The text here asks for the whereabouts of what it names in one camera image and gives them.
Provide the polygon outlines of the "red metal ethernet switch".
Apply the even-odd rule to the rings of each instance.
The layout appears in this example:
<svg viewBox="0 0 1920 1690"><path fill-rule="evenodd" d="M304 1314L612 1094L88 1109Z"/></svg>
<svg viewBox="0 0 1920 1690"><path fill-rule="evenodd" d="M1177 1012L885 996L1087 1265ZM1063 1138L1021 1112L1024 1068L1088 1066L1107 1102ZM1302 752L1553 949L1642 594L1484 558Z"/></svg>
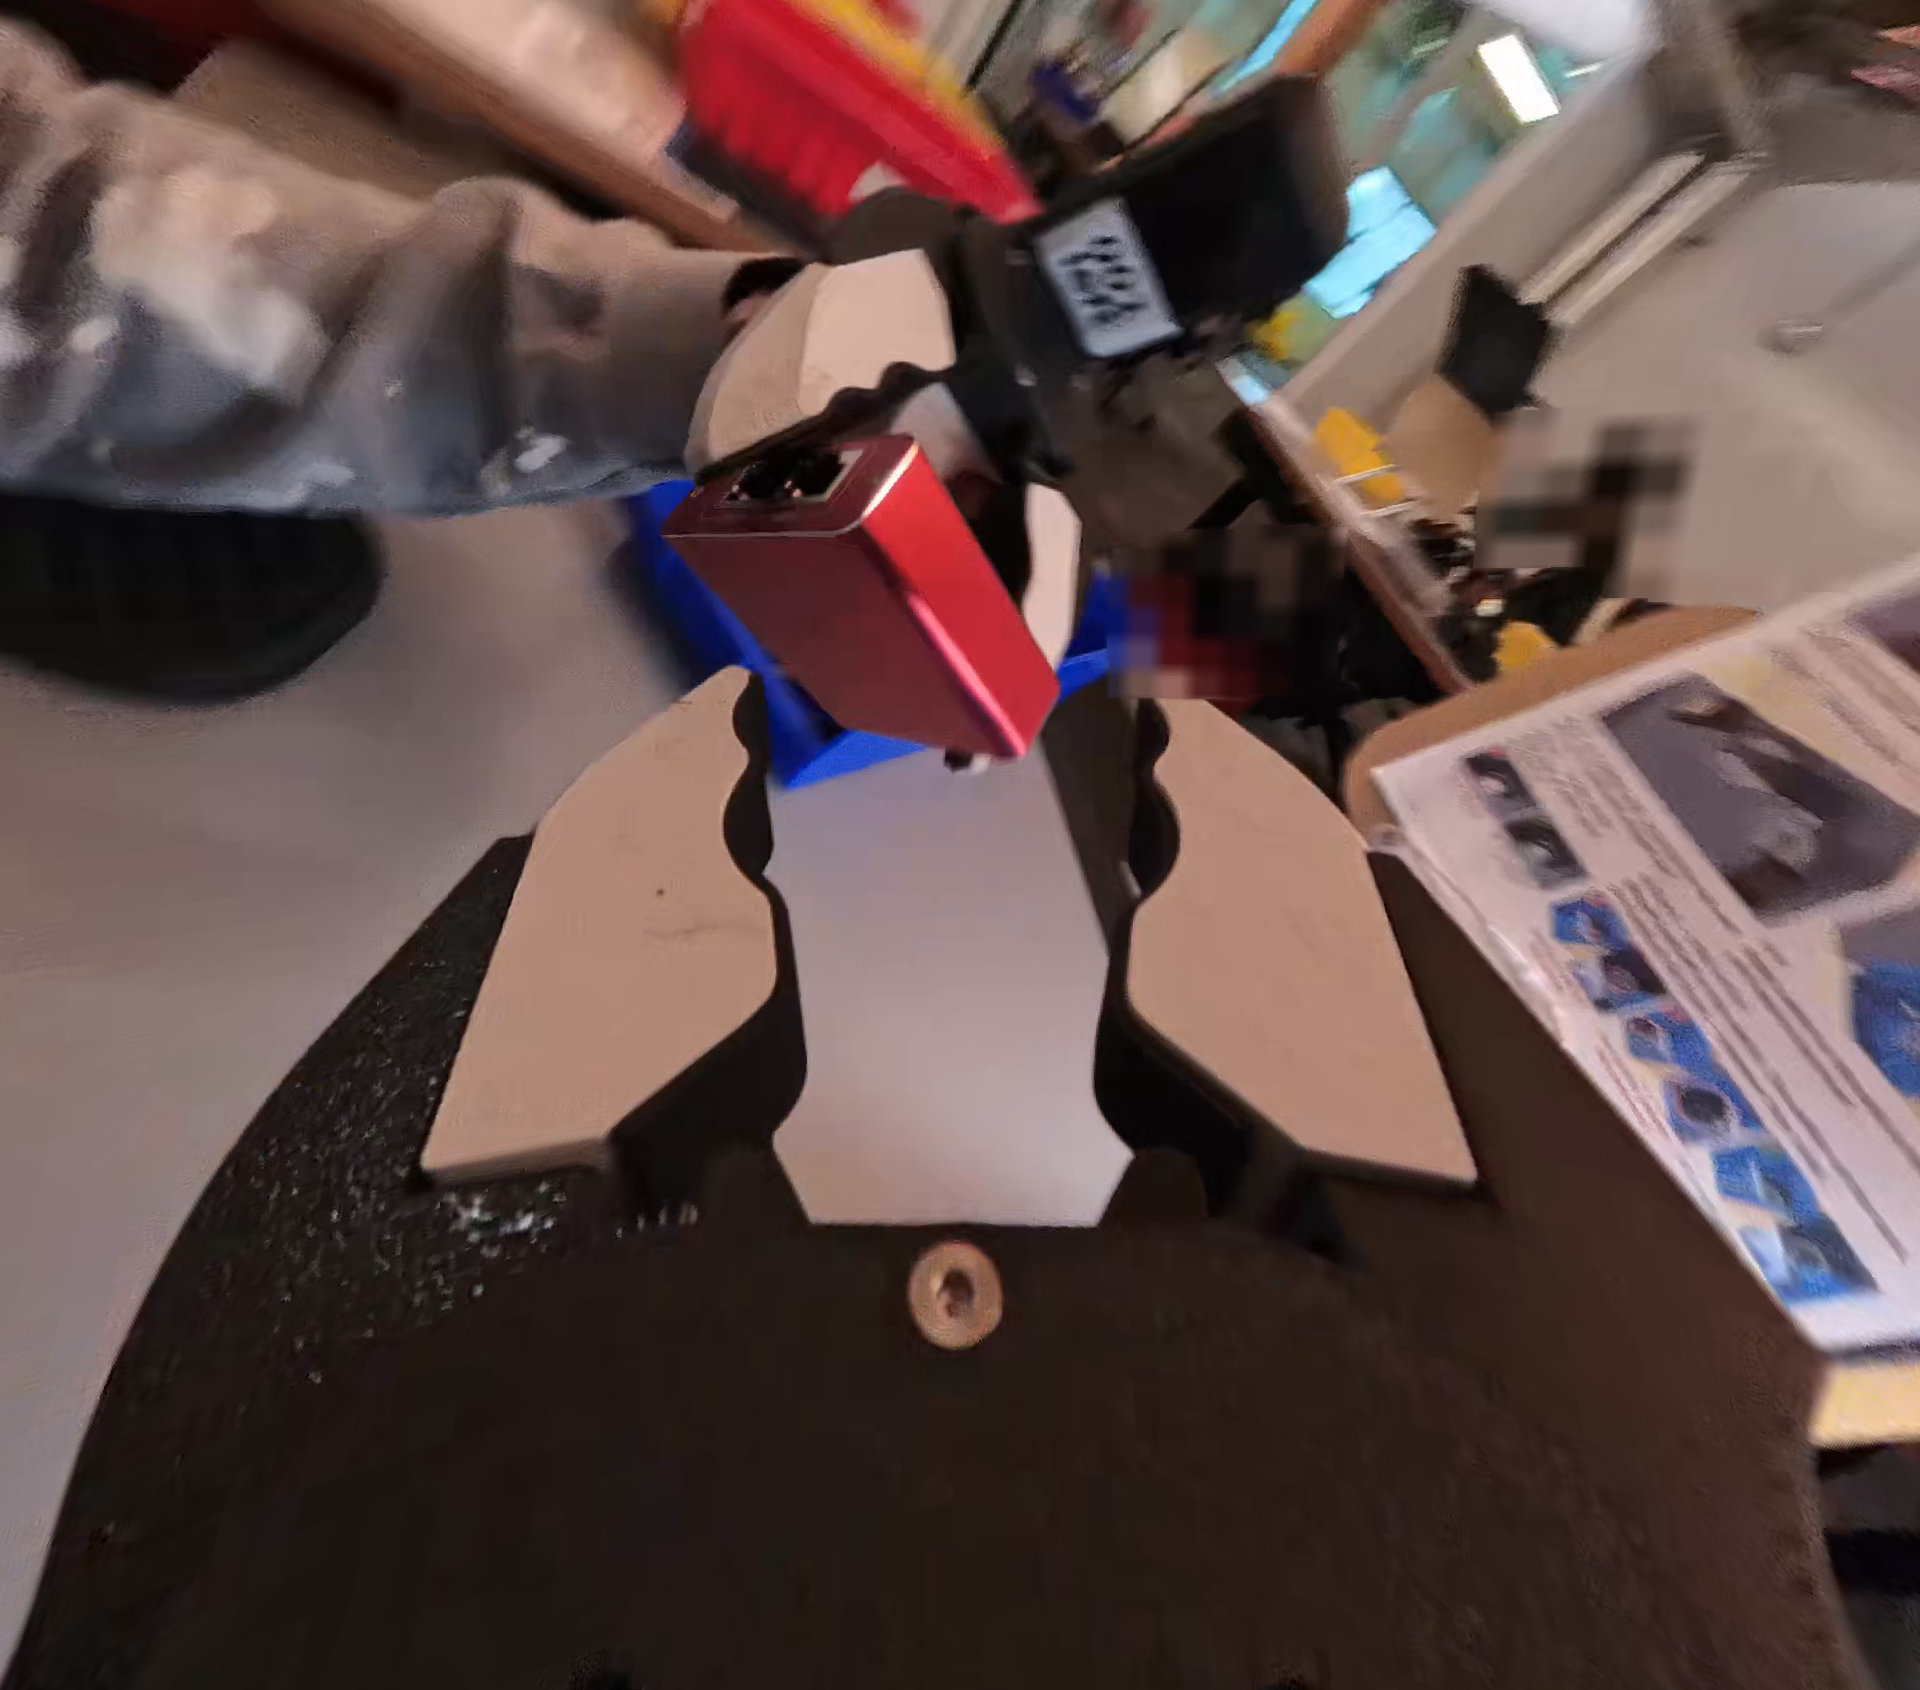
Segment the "red metal ethernet switch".
<svg viewBox="0 0 1920 1690"><path fill-rule="evenodd" d="M909 434L725 468L663 539L849 732L1014 762L1058 698L1019 601Z"/></svg>

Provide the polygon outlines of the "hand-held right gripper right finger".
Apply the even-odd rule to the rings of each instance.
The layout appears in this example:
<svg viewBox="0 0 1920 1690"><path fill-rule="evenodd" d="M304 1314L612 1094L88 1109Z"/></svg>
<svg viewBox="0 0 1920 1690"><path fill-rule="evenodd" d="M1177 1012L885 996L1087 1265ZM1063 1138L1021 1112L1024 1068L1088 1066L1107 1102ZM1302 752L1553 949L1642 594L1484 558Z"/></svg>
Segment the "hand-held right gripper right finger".
<svg viewBox="0 0 1920 1690"><path fill-rule="evenodd" d="M1135 899L1094 1046L1109 1126L1189 1163L1206 1202L1474 1192L1368 843L1213 702L1148 700L1135 724Z"/></svg>

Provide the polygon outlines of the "tilted black wooden board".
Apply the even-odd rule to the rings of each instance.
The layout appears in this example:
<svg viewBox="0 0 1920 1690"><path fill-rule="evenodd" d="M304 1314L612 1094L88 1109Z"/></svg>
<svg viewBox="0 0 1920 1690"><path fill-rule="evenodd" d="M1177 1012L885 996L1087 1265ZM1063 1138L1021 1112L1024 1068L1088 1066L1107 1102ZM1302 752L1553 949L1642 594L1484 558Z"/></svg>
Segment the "tilted black wooden board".
<svg viewBox="0 0 1920 1690"><path fill-rule="evenodd" d="M1391 415L1383 451L1435 521L1467 515L1494 476L1508 421L1557 341L1547 311L1494 269L1467 266L1438 359Z"/></svg>

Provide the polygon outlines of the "blue plastic storage bin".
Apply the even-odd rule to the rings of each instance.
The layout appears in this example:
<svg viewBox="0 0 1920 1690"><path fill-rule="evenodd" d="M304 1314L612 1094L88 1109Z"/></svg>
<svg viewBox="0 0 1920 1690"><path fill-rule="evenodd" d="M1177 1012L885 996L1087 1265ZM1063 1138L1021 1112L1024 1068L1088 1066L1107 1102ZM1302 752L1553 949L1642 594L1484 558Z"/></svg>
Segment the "blue plastic storage bin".
<svg viewBox="0 0 1920 1690"><path fill-rule="evenodd" d="M691 574L685 561L666 546L663 523L704 480L676 480L633 502L637 567L643 586L699 677L742 669L762 682L771 726L771 766L778 782L786 789L805 789L896 758L939 752L939 748L842 728L774 665L755 637L709 592L709 586ZM1054 669L1058 696L1050 713L1064 696L1088 688L1109 670L1107 641L1113 618L1114 599L1109 594L1109 579L1088 570L1085 549L1081 549L1077 620L1068 652ZM962 752L943 750L943 754L962 764L988 762Z"/></svg>

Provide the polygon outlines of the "small yellow plastic bin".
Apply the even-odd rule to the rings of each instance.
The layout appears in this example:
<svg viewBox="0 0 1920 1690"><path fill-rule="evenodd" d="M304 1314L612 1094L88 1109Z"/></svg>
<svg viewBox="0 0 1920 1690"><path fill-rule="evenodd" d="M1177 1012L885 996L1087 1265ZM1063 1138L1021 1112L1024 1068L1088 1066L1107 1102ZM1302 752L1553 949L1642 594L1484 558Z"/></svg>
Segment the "small yellow plastic bin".
<svg viewBox="0 0 1920 1690"><path fill-rule="evenodd" d="M1328 408L1313 428L1317 452L1339 486L1371 510L1407 502L1407 478L1395 468L1381 432L1345 407Z"/></svg>

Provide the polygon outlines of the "person's left forearm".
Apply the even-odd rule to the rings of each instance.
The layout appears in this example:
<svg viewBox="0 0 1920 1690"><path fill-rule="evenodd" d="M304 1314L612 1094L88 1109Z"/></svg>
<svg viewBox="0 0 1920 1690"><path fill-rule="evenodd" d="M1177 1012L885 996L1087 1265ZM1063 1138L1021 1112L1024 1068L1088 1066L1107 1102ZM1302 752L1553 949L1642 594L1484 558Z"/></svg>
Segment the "person's left forearm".
<svg viewBox="0 0 1920 1690"><path fill-rule="evenodd" d="M2 31L5 491L471 518L676 478L742 311L805 270L518 178L320 172Z"/></svg>

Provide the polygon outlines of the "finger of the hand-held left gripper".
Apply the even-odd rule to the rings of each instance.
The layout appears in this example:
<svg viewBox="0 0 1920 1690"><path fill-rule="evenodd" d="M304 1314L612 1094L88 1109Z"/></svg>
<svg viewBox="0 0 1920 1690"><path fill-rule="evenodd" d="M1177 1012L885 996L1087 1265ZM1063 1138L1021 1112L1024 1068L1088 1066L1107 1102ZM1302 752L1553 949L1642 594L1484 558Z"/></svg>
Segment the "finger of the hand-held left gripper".
<svg viewBox="0 0 1920 1690"><path fill-rule="evenodd" d="M958 359L948 286L922 250L810 263L757 302L709 371L685 442L703 476L821 424L896 375L939 378Z"/></svg>
<svg viewBox="0 0 1920 1690"><path fill-rule="evenodd" d="M922 448L1035 646L1058 670L1079 618L1085 526L1045 480L1027 434L985 434L946 385L905 400L901 434Z"/></svg>

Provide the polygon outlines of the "red storage crate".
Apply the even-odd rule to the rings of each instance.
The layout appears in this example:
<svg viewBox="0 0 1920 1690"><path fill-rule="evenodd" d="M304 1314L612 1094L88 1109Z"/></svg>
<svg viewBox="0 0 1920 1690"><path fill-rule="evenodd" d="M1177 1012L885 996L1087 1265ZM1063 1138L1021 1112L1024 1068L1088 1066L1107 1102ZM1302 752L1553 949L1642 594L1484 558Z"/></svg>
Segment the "red storage crate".
<svg viewBox="0 0 1920 1690"><path fill-rule="evenodd" d="M821 220L885 184L996 225L1042 211L990 127L791 0L686 0L676 53L699 136Z"/></svg>

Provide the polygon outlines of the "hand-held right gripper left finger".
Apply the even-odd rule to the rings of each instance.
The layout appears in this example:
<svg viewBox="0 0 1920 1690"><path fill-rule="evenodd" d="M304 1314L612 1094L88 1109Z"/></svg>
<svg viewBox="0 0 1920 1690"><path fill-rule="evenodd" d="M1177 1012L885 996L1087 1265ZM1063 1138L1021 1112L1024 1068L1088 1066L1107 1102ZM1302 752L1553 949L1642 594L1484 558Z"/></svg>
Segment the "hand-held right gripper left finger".
<svg viewBox="0 0 1920 1690"><path fill-rule="evenodd" d="M771 885L771 719L727 669L540 819L420 1149L439 1186L591 1170L689 1213L768 1152L806 1083L791 917Z"/></svg>

